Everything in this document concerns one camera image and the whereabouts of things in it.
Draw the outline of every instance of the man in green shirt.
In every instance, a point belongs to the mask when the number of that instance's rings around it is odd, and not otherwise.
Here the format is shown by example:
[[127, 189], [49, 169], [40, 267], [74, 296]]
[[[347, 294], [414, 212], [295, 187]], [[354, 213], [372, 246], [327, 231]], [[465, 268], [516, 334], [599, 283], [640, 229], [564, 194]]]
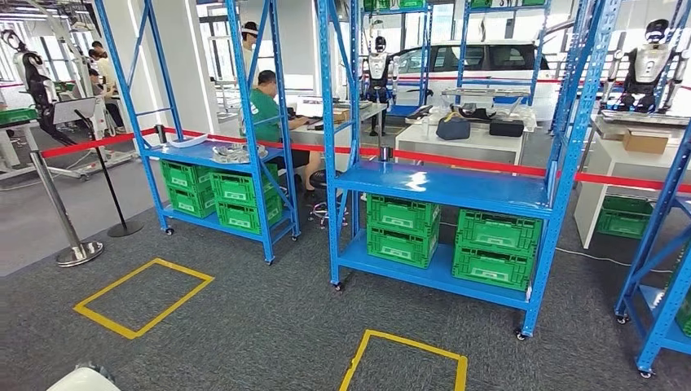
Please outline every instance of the man in green shirt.
[[[257, 123], [279, 115], [279, 105], [274, 101], [278, 94], [276, 84], [276, 74], [273, 71], [261, 71], [257, 77], [257, 87], [249, 95], [249, 102], [252, 109], [252, 122]], [[308, 118], [298, 117], [288, 121], [288, 129], [294, 130], [307, 123]], [[254, 135], [259, 141], [278, 143], [281, 140], [280, 119], [275, 118], [254, 126]], [[318, 152], [292, 150], [293, 168], [305, 166], [303, 185], [305, 186], [306, 198], [314, 198], [315, 188], [310, 185], [310, 176], [319, 169], [321, 155]], [[276, 163], [279, 169], [285, 168], [283, 158], [275, 158], [271, 163]]]

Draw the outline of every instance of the green t-shirt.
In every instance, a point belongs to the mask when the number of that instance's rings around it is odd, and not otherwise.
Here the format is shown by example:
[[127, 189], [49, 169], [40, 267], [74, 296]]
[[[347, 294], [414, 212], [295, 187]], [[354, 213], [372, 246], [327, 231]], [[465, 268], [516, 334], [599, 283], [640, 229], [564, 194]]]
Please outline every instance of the green t-shirt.
[[[257, 123], [267, 118], [279, 115], [279, 105], [267, 94], [254, 89], [249, 95], [249, 102], [252, 104], [252, 121]], [[280, 120], [264, 122], [254, 126], [254, 135], [257, 140], [270, 141], [277, 143], [280, 141]]]

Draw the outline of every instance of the humanoid robot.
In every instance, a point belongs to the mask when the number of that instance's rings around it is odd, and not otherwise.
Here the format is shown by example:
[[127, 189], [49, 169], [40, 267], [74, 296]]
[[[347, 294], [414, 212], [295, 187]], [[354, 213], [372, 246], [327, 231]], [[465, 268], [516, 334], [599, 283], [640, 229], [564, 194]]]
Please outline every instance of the humanoid robot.
[[[384, 52], [386, 39], [378, 36], [374, 39], [374, 51], [364, 60], [363, 72], [369, 77], [369, 87], [364, 98], [370, 102], [389, 103], [392, 100], [396, 104], [396, 91], [398, 90], [398, 57], [393, 57]], [[389, 82], [389, 72], [394, 82], [393, 92], [386, 88]], [[386, 123], [386, 111], [381, 114], [381, 135], [386, 135], [384, 124]], [[376, 116], [372, 117], [372, 131], [370, 136], [376, 136]]]
[[[650, 22], [645, 29], [645, 40], [648, 43], [638, 46], [626, 54], [629, 60], [628, 74], [624, 79], [622, 95], [614, 104], [614, 110], [629, 112], [633, 108], [635, 112], [655, 112], [655, 87], [660, 82], [667, 61], [678, 55], [679, 63], [676, 66], [674, 77], [669, 81], [667, 97], [658, 112], [664, 113], [671, 107], [672, 100], [679, 89], [686, 70], [689, 51], [674, 53], [669, 44], [662, 43], [668, 28], [669, 21], [665, 19]], [[601, 106], [603, 108], [607, 105], [623, 56], [622, 51], [614, 53], [612, 68], [602, 95]], [[634, 94], [642, 94], [643, 97], [636, 101]]]
[[36, 104], [38, 125], [60, 143], [64, 145], [76, 144], [53, 125], [54, 102], [57, 101], [57, 94], [53, 81], [47, 76], [48, 72], [41, 56], [36, 52], [29, 51], [26, 44], [13, 30], [3, 30], [0, 37], [7, 45], [17, 51], [13, 60], [21, 81]]

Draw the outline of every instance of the yellow tape square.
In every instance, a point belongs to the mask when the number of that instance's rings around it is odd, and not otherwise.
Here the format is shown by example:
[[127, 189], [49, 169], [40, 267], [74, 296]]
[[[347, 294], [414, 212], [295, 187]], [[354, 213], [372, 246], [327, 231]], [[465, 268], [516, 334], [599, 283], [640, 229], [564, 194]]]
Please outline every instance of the yellow tape square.
[[[158, 314], [151, 322], [145, 324], [142, 328], [140, 328], [137, 331], [131, 330], [125, 326], [122, 326], [121, 324], [106, 318], [105, 316], [94, 312], [93, 310], [90, 310], [86, 308], [86, 305], [91, 303], [92, 301], [98, 299], [101, 297], [103, 294], [105, 294], [108, 291], [113, 290], [115, 287], [118, 285], [124, 283], [128, 279], [131, 279], [132, 277], [136, 276], [138, 273], [141, 273], [142, 270], [148, 268], [149, 266], [152, 265], [161, 265], [168, 267], [170, 269], [191, 275], [193, 277], [197, 277], [198, 279], [201, 279], [201, 283], [197, 285], [194, 289], [192, 289], [190, 292], [188, 292], [185, 296], [183, 296], [180, 300], [176, 301], [165, 309], [165, 311], [161, 312]], [[86, 316], [87, 318], [93, 320], [94, 322], [100, 324], [103, 327], [106, 327], [109, 330], [112, 330], [121, 336], [133, 340], [134, 338], [137, 338], [138, 336], [142, 336], [145, 332], [148, 332], [151, 330], [152, 327], [156, 326], [163, 318], [166, 316], [170, 315], [173, 311], [175, 311], [179, 306], [185, 303], [185, 301], [190, 300], [191, 297], [196, 295], [200, 290], [202, 290], [206, 285], [208, 285], [211, 281], [213, 281], [213, 277], [210, 275], [205, 275], [204, 273], [200, 273], [199, 271], [188, 269], [185, 266], [180, 266], [176, 265], [172, 262], [164, 261], [160, 258], [154, 258], [150, 262], [140, 266], [136, 270], [130, 272], [129, 274], [123, 276], [122, 278], [118, 279], [116, 282], [111, 283], [108, 285], [106, 288], [101, 289], [97, 293], [91, 295], [90, 297], [87, 297], [83, 301], [81, 301], [79, 304], [74, 306], [74, 310], [77, 311], [79, 314], [82, 314]]]
[[350, 385], [350, 380], [353, 379], [353, 375], [355, 374], [355, 369], [357, 369], [358, 364], [360, 364], [360, 359], [363, 357], [363, 354], [365, 353], [365, 349], [367, 348], [367, 345], [369, 343], [370, 337], [372, 336], [378, 336], [380, 338], [384, 338], [386, 340], [392, 340], [394, 342], [398, 342], [399, 344], [404, 344], [408, 346], [412, 346], [417, 349], [422, 349], [425, 351], [428, 351], [430, 353], [434, 354], [439, 354], [442, 355], [446, 358], [451, 358], [456, 361], [458, 361], [458, 368], [456, 369], [456, 382], [454, 383], [454, 389], [453, 391], [464, 391], [465, 390], [465, 377], [467, 376], [468, 372], [468, 358], [465, 356], [461, 356], [460, 354], [452, 353], [444, 349], [439, 349], [435, 348], [434, 346], [430, 346], [427, 344], [423, 344], [422, 342], [417, 342], [416, 340], [409, 340], [407, 338], [403, 338], [401, 336], [395, 336], [393, 334], [389, 334], [386, 332], [378, 332], [376, 330], [365, 330], [365, 333], [363, 335], [363, 339], [360, 341], [360, 345], [358, 346], [358, 351], [355, 353], [355, 357], [353, 357], [353, 360], [350, 364], [350, 368], [348, 368], [348, 371], [345, 373], [345, 377], [343, 378], [343, 381], [341, 382], [341, 387], [339, 388], [339, 391], [346, 391], [348, 389], [348, 386]]

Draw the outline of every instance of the cardboard box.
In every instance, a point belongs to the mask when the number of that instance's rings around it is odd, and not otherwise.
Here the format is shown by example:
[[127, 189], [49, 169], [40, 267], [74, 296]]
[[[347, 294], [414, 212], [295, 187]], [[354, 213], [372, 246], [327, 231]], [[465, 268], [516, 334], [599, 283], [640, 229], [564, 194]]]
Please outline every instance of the cardboard box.
[[667, 147], [669, 136], [662, 134], [648, 134], [644, 132], [631, 132], [624, 134], [622, 141], [624, 149], [630, 152], [645, 152], [661, 155]]
[[345, 122], [350, 119], [350, 109], [349, 108], [334, 108], [333, 109], [333, 121], [334, 122]]

